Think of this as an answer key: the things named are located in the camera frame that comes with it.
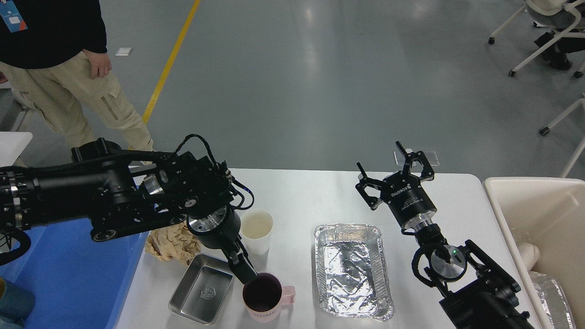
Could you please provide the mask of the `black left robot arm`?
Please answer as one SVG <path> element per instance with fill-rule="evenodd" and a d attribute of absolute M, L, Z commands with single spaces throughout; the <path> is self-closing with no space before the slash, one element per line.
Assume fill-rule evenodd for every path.
<path fill-rule="evenodd" d="M 90 237 L 110 241 L 186 223 L 203 246 L 219 249 L 243 284 L 258 277 L 240 236 L 244 192 L 226 162 L 207 155 L 124 150 L 99 138 L 73 148 L 72 161 L 60 166 L 1 168 L 1 233 L 18 247 L 1 254 L 6 265 L 31 247 L 27 230 L 51 223 L 90 219 Z"/>

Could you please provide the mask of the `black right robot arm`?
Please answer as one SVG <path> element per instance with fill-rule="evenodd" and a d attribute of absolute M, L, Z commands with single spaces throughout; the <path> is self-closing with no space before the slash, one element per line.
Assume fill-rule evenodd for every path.
<path fill-rule="evenodd" d="M 529 312 L 519 312 L 521 286 L 472 240 L 451 245 L 432 218 L 437 208 L 422 183 L 435 177 L 422 151 L 396 146 L 403 168 L 384 179 L 369 177 L 361 163 L 356 189 L 371 210 L 386 204 L 403 235 L 418 244 L 412 261 L 413 275 L 437 288 L 439 304 L 457 329 L 530 329 Z"/>

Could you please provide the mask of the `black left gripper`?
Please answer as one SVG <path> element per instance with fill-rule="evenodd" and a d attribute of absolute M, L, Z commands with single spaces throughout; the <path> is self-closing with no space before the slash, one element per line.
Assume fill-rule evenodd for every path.
<path fill-rule="evenodd" d="M 232 208 L 219 208 L 204 218 L 190 217 L 187 227 L 203 246 L 223 252 L 230 271 L 243 285 L 257 279 L 258 272 L 239 237 L 240 218 Z"/>

